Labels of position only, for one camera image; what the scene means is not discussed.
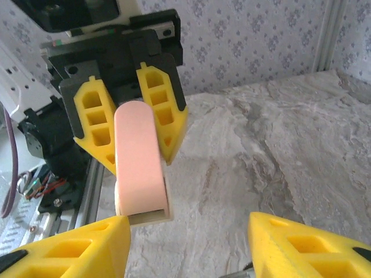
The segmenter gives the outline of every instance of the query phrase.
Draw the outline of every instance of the fleur-de-lis wallpaper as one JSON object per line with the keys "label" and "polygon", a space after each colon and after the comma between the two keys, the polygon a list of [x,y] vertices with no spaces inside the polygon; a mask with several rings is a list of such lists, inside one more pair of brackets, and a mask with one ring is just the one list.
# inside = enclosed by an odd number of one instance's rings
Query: fleur-de-lis wallpaper
{"label": "fleur-de-lis wallpaper", "polygon": [[[182,21],[186,94],[305,74],[312,70],[327,0],[139,0],[143,13],[175,8]],[[0,38],[44,84],[39,44],[66,34],[40,30],[10,0],[0,9]],[[371,76],[370,1],[349,3],[333,68]]]}
{"label": "fleur-de-lis wallpaper", "polygon": [[350,1],[337,37],[332,68],[371,83],[371,1]]}

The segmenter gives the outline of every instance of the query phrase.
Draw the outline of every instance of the pink foam block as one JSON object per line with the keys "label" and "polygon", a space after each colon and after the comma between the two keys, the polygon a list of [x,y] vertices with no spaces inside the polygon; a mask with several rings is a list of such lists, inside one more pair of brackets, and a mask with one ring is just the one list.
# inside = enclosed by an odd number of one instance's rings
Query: pink foam block
{"label": "pink foam block", "polygon": [[115,205],[131,225],[170,218],[154,114],[141,101],[122,104],[115,113],[117,183]]}

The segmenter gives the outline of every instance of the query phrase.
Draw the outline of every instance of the marble-pattern surface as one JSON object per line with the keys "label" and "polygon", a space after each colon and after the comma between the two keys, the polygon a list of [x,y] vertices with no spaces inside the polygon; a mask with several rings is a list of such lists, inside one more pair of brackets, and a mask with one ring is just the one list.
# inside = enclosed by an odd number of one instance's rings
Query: marble-pattern surface
{"label": "marble-pattern surface", "polygon": [[[370,244],[371,95],[351,81],[329,71],[187,97],[188,133],[166,169],[174,221],[132,229],[126,276],[241,270],[252,211]],[[98,220],[114,215],[114,181]]]}

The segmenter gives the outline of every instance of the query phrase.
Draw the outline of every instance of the mounting hole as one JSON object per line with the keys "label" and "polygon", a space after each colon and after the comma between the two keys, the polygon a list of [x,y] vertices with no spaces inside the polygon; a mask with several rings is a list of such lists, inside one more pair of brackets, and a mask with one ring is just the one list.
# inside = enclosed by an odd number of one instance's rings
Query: mounting hole
{"label": "mounting hole", "polygon": [[172,34],[172,30],[170,30],[170,29],[166,29],[166,30],[164,30],[164,32],[162,32],[163,36],[170,36],[171,34]]}
{"label": "mounting hole", "polygon": [[75,67],[74,65],[68,69],[69,74],[77,74],[78,71],[79,69]]}

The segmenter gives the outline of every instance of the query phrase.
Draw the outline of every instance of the yellow 3d-printed finger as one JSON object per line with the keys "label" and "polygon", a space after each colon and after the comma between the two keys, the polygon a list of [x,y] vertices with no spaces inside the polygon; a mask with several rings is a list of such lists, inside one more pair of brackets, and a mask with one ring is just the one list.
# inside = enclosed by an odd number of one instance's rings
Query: yellow 3d-printed finger
{"label": "yellow 3d-printed finger", "polygon": [[115,165],[115,104],[101,79],[89,78],[74,97],[84,138],[75,142],[113,174]]}
{"label": "yellow 3d-printed finger", "polygon": [[162,157],[169,165],[175,158],[187,131],[188,108],[180,111],[169,75],[154,66],[141,63],[137,77],[143,96],[155,114]]}
{"label": "yellow 3d-printed finger", "polygon": [[129,249],[129,220],[114,216],[19,247],[28,254],[0,278],[123,277]]}
{"label": "yellow 3d-printed finger", "polygon": [[361,242],[265,213],[250,214],[248,235],[257,278],[371,277]]}

